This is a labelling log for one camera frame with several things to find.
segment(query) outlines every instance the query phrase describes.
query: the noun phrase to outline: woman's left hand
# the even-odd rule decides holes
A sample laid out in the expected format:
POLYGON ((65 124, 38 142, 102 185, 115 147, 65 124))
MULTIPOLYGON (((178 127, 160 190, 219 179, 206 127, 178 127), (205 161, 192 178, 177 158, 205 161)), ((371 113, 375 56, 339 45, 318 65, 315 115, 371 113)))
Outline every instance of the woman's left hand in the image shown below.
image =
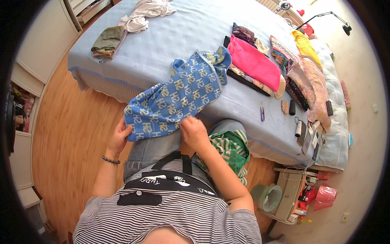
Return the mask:
POLYGON ((131 125, 126 127, 124 118, 122 117, 118 125, 115 127, 114 134, 107 145, 107 150, 110 151, 110 153, 119 156, 119 153, 126 146, 127 136, 130 135, 131 130, 131 125))

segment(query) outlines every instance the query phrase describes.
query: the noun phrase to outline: striped shirt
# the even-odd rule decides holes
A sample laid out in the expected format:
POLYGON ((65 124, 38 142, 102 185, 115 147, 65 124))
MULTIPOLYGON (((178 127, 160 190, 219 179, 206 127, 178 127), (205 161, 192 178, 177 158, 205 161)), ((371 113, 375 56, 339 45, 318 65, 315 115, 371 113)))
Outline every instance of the striped shirt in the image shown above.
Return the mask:
MULTIPOLYGON (((142 178, 142 172, 154 171, 153 165, 134 174, 130 180, 142 178)), ((161 170, 183 172, 181 159, 173 160, 161 170)), ((192 177, 213 188, 208 176, 192 165, 192 177)), ((261 244, 255 215, 246 209, 229 211, 220 198, 186 191, 124 189, 110 198, 92 197, 73 233, 74 243, 140 243, 154 228, 170 226, 192 243, 256 243, 261 244), (162 196, 157 206, 117 205, 120 194, 142 190, 162 196)))

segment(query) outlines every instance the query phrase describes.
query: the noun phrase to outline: thread snips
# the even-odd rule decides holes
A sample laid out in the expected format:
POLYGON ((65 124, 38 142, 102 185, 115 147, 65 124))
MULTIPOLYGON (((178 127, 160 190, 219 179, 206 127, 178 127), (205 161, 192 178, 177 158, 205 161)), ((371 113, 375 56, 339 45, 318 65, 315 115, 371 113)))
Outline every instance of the thread snips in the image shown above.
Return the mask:
POLYGON ((261 118, 261 121, 265 120, 263 102, 260 103, 260 118, 261 118))

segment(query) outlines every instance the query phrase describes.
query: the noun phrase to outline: mattress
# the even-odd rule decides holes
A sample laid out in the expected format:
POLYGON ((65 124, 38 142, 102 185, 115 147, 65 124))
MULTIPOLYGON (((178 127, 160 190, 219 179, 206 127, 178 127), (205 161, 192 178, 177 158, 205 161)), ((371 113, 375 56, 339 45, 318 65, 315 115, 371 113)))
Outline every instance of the mattress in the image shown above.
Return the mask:
POLYGON ((345 106, 344 94, 335 64, 330 57, 331 50, 317 39, 311 40, 314 49, 321 61, 329 100, 332 102, 332 126, 326 134, 326 143, 322 145, 317 166, 326 166, 344 170, 348 163, 348 115, 345 106))
MULTIPOLYGON (((68 69, 80 89, 91 87, 120 102, 127 103, 139 92, 168 81, 174 59, 187 60, 195 50, 214 52, 232 33, 233 22, 252 30, 255 37, 270 47, 269 37, 275 36, 292 53, 298 54, 289 26, 284 20, 255 0, 173 0, 177 12, 170 16, 147 18, 149 28, 129 33, 112 60, 99 62, 90 50, 99 34, 115 26, 121 17, 134 11, 137 0, 122 0, 93 23, 78 39, 68 56, 68 69)), ((313 155, 306 155, 296 142, 295 117, 307 123, 307 115, 297 107, 295 116, 284 115, 282 98, 266 97, 248 86, 227 79, 221 96, 201 111, 210 123, 222 119, 240 121, 247 132, 249 148, 255 157, 279 163, 307 165, 313 155), (265 107, 265 121, 260 120, 260 103, 265 107)))

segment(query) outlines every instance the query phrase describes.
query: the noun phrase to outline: white wardrobe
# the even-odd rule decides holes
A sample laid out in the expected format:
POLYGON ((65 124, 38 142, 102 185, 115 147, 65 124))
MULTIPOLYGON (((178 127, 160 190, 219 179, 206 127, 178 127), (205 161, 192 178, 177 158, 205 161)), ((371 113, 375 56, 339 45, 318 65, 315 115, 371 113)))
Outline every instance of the white wardrobe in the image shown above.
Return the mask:
POLYGON ((13 66, 11 82, 35 97, 28 132, 16 131, 10 156, 14 184, 25 208, 37 202, 31 169, 32 139, 40 99, 58 63, 76 40, 77 31, 63 0, 50 0, 30 23, 13 66))

